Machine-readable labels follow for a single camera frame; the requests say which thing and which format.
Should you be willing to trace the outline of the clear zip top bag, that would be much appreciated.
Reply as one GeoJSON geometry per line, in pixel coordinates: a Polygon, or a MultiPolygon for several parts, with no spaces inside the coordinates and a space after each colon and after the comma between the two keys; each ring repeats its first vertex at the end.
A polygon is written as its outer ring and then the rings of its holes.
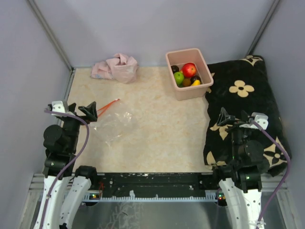
{"type": "Polygon", "coordinates": [[[93,134],[110,146],[137,128],[137,119],[121,99],[116,99],[98,109],[98,119],[90,124],[93,134]]]}

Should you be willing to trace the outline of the large red apple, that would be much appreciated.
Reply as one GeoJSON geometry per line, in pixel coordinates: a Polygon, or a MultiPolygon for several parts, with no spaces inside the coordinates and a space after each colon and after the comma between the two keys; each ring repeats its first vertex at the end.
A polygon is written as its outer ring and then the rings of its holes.
{"type": "Polygon", "coordinates": [[[182,73],[184,75],[185,78],[191,78],[194,75],[196,75],[197,73],[197,69],[194,63],[186,63],[183,67],[182,67],[182,73]]]}

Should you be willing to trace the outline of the green apple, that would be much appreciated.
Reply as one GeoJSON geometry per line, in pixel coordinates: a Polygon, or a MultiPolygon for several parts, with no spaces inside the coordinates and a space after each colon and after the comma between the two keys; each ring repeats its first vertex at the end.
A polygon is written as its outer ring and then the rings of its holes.
{"type": "Polygon", "coordinates": [[[174,79],[177,85],[180,85],[183,80],[184,80],[184,75],[182,72],[175,72],[174,74],[174,79]]]}

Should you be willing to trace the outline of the pink plastic bin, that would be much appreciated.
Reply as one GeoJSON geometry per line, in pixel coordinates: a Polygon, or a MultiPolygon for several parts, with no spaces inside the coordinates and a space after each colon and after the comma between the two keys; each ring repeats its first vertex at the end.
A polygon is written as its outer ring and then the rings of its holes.
{"type": "Polygon", "coordinates": [[[197,48],[171,51],[165,55],[178,101],[202,97],[214,80],[197,48]]]}

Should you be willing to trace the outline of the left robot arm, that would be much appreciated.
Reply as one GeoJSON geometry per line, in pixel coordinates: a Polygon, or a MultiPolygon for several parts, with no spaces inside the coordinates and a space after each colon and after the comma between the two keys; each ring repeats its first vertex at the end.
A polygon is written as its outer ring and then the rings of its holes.
{"type": "Polygon", "coordinates": [[[76,159],[87,145],[84,143],[80,151],[76,151],[80,127],[85,126],[89,134],[89,124],[98,119],[96,102],[79,106],[82,116],[77,115],[76,108],[75,103],[68,105],[66,101],[53,101],[45,109],[63,124],[50,125],[43,133],[46,160],[36,229],[70,229],[85,194],[99,184],[95,167],[80,166],[73,170],[76,159]]]}

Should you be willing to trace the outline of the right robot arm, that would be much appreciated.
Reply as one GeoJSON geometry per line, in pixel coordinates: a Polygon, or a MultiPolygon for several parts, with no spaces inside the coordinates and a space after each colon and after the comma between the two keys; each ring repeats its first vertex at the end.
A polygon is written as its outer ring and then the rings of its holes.
{"type": "Polygon", "coordinates": [[[268,127],[268,116],[263,113],[248,115],[242,111],[242,119],[229,115],[221,108],[217,126],[229,125],[231,134],[232,158],[225,166],[214,171],[213,184],[219,188],[217,202],[228,207],[234,229],[263,229],[261,212],[262,180],[261,167],[264,162],[264,148],[251,139],[254,130],[268,127]]]}

